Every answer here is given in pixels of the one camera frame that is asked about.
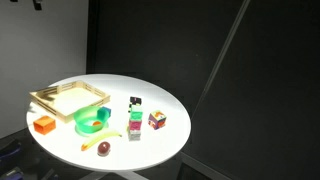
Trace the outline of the green soft cube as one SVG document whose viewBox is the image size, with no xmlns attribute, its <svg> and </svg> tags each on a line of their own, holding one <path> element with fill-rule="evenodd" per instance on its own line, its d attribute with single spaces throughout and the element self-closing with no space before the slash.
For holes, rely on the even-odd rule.
<svg viewBox="0 0 320 180">
<path fill-rule="evenodd" d="M 143 110 L 141 106 L 132 105 L 130 111 L 131 120 L 141 120 L 143 116 Z"/>
</svg>

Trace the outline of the dark red plum toy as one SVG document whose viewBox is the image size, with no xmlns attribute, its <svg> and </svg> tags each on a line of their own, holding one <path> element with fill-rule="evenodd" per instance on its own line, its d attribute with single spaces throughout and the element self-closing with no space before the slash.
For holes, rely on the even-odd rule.
<svg viewBox="0 0 320 180">
<path fill-rule="evenodd" d="M 107 156 L 110 152 L 110 144 L 106 141 L 101 142 L 98 146 L 97 153 L 99 156 Z"/>
</svg>

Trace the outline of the wooden tray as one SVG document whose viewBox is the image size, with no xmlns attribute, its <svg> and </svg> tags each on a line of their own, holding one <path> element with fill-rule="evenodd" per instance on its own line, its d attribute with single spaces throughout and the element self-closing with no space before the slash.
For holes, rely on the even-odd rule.
<svg viewBox="0 0 320 180">
<path fill-rule="evenodd" d="M 102 106 L 110 101 L 109 94 L 84 81 L 47 87 L 31 92 L 30 96 L 34 104 L 64 123 L 70 122 L 83 107 Z"/>
</svg>

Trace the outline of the orange block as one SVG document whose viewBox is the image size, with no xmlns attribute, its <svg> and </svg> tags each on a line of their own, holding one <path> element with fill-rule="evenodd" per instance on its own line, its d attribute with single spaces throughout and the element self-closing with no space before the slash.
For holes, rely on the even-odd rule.
<svg viewBox="0 0 320 180">
<path fill-rule="evenodd" d="M 33 126 L 36 132 L 46 135 L 56 128 L 56 121 L 49 116 L 43 116 L 35 120 Z"/>
</svg>

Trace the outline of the black checkered cube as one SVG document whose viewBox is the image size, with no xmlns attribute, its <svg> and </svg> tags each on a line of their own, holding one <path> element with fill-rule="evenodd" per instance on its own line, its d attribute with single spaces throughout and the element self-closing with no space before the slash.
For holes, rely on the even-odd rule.
<svg viewBox="0 0 320 180">
<path fill-rule="evenodd" d="M 139 106 L 139 105 L 141 105 L 141 104 L 142 104 L 142 99 L 141 99 L 141 98 L 138 98 L 138 97 L 130 97 L 128 112 L 131 111 L 133 105 L 138 105 L 138 106 Z"/>
</svg>

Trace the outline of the purple orange picture cube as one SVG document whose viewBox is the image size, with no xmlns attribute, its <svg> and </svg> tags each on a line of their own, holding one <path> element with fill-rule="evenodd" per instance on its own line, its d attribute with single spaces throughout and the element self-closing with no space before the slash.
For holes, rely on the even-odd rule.
<svg viewBox="0 0 320 180">
<path fill-rule="evenodd" d="M 167 116 L 160 110 L 156 110 L 150 113 L 148 118 L 148 124 L 154 129 L 157 130 L 162 128 L 165 125 Z"/>
</svg>

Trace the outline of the blue cube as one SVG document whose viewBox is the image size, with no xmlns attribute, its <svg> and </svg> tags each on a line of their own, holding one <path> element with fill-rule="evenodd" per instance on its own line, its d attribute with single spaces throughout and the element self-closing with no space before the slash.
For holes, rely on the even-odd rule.
<svg viewBox="0 0 320 180">
<path fill-rule="evenodd" d="M 111 117 L 111 109 L 110 108 L 103 106 L 103 107 L 101 107 L 101 109 L 105 112 L 105 114 L 108 115 L 108 117 Z"/>
</svg>

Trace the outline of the yellow toy banana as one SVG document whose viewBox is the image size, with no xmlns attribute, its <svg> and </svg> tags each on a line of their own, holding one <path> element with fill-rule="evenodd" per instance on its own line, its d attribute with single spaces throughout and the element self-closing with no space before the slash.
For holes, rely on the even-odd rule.
<svg viewBox="0 0 320 180">
<path fill-rule="evenodd" d="M 118 132 L 115 129 L 104 129 L 101 130 L 93 135 L 91 135 L 90 137 L 88 137 L 81 145 L 81 150 L 82 151 L 86 151 L 88 150 L 90 147 L 92 147 L 94 144 L 96 144 L 97 142 L 104 140 L 106 138 L 109 137 L 121 137 L 121 133 Z"/>
</svg>

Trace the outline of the grey white soft cube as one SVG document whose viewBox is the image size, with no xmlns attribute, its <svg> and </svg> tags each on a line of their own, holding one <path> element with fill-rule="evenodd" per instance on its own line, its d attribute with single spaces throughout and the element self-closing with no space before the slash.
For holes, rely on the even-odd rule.
<svg viewBox="0 0 320 180">
<path fill-rule="evenodd" d="M 140 130 L 129 130 L 128 131 L 128 139 L 130 141 L 139 141 L 141 137 L 141 131 Z"/>
</svg>

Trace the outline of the green plastic bowl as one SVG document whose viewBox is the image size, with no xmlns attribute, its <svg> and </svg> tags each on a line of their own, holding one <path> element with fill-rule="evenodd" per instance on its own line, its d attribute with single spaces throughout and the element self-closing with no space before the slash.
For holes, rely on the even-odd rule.
<svg viewBox="0 0 320 180">
<path fill-rule="evenodd" d="M 73 118 L 76 130 L 81 134 L 93 134 L 107 126 L 108 115 L 99 106 L 87 106 L 77 110 Z M 93 122 L 100 121 L 102 124 L 93 126 Z"/>
</svg>

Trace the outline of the magenta soft cube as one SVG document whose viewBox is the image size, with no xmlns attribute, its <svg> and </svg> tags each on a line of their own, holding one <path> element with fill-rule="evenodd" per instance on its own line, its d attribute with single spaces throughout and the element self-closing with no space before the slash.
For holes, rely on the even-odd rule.
<svg viewBox="0 0 320 180">
<path fill-rule="evenodd" d="M 141 120 L 130 120 L 129 121 L 129 129 L 130 130 L 140 130 L 141 129 Z"/>
</svg>

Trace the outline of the small orange ball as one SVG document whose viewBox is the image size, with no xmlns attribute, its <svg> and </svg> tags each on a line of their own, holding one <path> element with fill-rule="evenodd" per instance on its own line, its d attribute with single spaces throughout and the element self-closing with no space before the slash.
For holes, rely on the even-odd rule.
<svg viewBox="0 0 320 180">
<path fill-rule="evenodd" d="M 93 122 L 93 126 L 98 126 L 98 125 L 101 125 L 102 123 L 100 122 L 100 121 L 95 121 L 95 122 Z"/>
</svg>

